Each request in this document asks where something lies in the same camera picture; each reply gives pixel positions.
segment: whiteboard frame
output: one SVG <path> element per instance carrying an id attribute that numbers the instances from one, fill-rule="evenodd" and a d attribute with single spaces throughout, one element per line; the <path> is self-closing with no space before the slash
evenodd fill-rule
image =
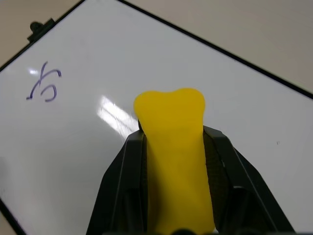
<path id="1" fill-rule="evenodd" d="M 63 16 L 61 16 L 55 22 L 55 25 L 53 27 L 55 27 L 60 21 L 62 21 L 64 18 L 66 18 L 67 15 L 69 15 L 72 11 L 74 11 L 77 7 L 79 7 L 84 1 L 85 0 L 80 0 L 78 3 L 76 3 L 70 10 L 68 10 Z M 311 93 L 311 92 L 309 92 L 309 91 L 307 91 L 307 90 L 305 90 L 303 88 L 300 88 L 300 87 L 296 86 L 295 84 L 293 84 L 293 83 L 291 83 L 291 82 L 289 82 L 289 81 L 287 81 L 287 80 L 285 80 L 285 79 L 283 79 L 283 78 L 281 78 L 281 77 L 279 77 L 277 75 L 274 75 L 273 73 L 271 73 L 271 72 L 269 72 L 269 71 L 267 71 L 265 69 L 262 69 L 261 67 L 258 67 L 257 65 L 255 65 L 255 64 L 253 64 L 253 63 L 251 63 L 251 62 L 249 62 L 249 61 L 247 61 L 247 60 L 245 60 L 245 59 L 243 59 L 243 58 L 241 58 L 241 57 L 239 57 L 239 56 L 237 56 L 237 55 L 227 51 L 227 50 L 224 50 L 221 47 L 219 47 L 219 46 L 217 46 L 217 45 L 215 45 L 215 44 L 213 44 L 213 43 L 211 43 L 211 42 L 209 42 L 209 41 L 207 41 L 207 40 L 205 40 L 203 38 L 200 38 L 200 37 L 196 36 L 195 34 L 193 34 L 191 32 L 188 32 L 185 29 L 182 29 L 182 28 L 178 27 L 177 25 L 174 25 L 174 24 L 172 24 L 172 23 L 170 23 L 170 22 L 168 22 L 168 21 L 166 21 L 166 20 L 164 20 L 164 19 L 162 19 L 162 18 L 160 18 L 160 17 L 158 17 L 158 16 L 156 16 L 156 15 L 154 15 L 154 14 L 152 14 L 152 13 L 150 13 L 150 12 L 140 8 L 140 7 L 138 7 L 138 6 L 135 6 L 132 3 L 127 2 L 126 0 L 116 0 L 116 1 L 119 1 L 119 2 L 121 2 L 123 4 L 125 4 L 125 5 L 127 5 L 127 6 L 133 8 L 133 9 L 141 12 L 141 13 L 144 13 L 145 15 L 147 15 L 147 16 L 149 16 L 149 17 L 151 17 L 151 18 L 153 18 L 153 19 L 155 19 L 155 20 L 157 20 L 157 21 L 159 21 L 159 22 L 161 22 L 161 23 L 171 27 L 172 29 L 179 31 L 179 32 L 185 34 L 186 36 L 191 37 L 191 38 L 197 40 L 198 42 L 200 42 L 202 44 L 207 45 L 208 47 L 210 47 L 210 48 L 212 48 L 212 49 L 214 49 L 214 50 L 216 50 L 216 51 L 218 51 L 218 52 L 220 52 L 220 53 L 222 53 L 222 54 L 224 54 L 224 55 L 226 55 L 226 56 L 236 60 L 237 62 L 242 63 L 243 65 L 248 66 L 249 68 L 251 68 L 251 69 L 253 69 L 255 71 L 258 71 L 259 73 L 261 73 L 261 74 L 263 74 L 263 75 L 265 75 L 265 76 L 275 80 L 276 82 L 279 82 L 282 85 L 287 86 L 290 89 L 293 89 L 294 91 L 299 92 L 302 95 L 304 95 L 304 96 L 306 96 L 306 97 L 308 97 L 308 98 L 313 100 L 313 93 Z M 22 55 L 30 47 L 32 47 L 39 39 L 41 39 L 41 37 L 36 38 L 33 42 L 31 42 L 28 45 L 26 45 L 16 55 L 14 55 L 11 59 L 9 59 L 4 65 L 2 65 L 0 67 L 0 72 L 2 70 L 4 70 L 7 66 L 9 66 L 12 62 L 14 62 L 20 55 Z M 0 198 L 0 211 L 3 214 L 3 216 L 6 218 L 6 220 L 8 221 L 8 223 L 10 224 L 10 226 L 13 228 L 13 230 L 15 231 L 15 233 L 17 235 L 26 235 L 25 231 L 23 231 L 23 229 L 19 225 L 18 221 L 14 218 L 14 216 L 12 215 L 10 210 L 7 208 L 7 206 L 1 200 L 1 198 Z"/>

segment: yellow object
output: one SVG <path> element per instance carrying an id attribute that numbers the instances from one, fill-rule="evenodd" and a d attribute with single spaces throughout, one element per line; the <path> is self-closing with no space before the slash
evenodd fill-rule
<path id="1" fill-rule="evenodd" d="M 148 231 L 212 232 L 203 144 L 203 95 L 195 89 L 145 92 L 134 110 L 147 137 Z"/>

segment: white surface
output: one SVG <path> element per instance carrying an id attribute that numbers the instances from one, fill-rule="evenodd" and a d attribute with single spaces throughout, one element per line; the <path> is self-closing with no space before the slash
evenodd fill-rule
<path id="1" fill-rule="evenodd" d="M 62 77 L 26 100 L 45 61 Z M 58 94 L 45 103 L 49 84 Z M 181 87 L 204 94 L 204 124 L 260 171 L 295 229 L 312 231 L 313 102 L 115 0 L 89 0 L 0 73 L 0 196 L 26 232 L 84 234 L 136 129 L 134 98 Z"/>

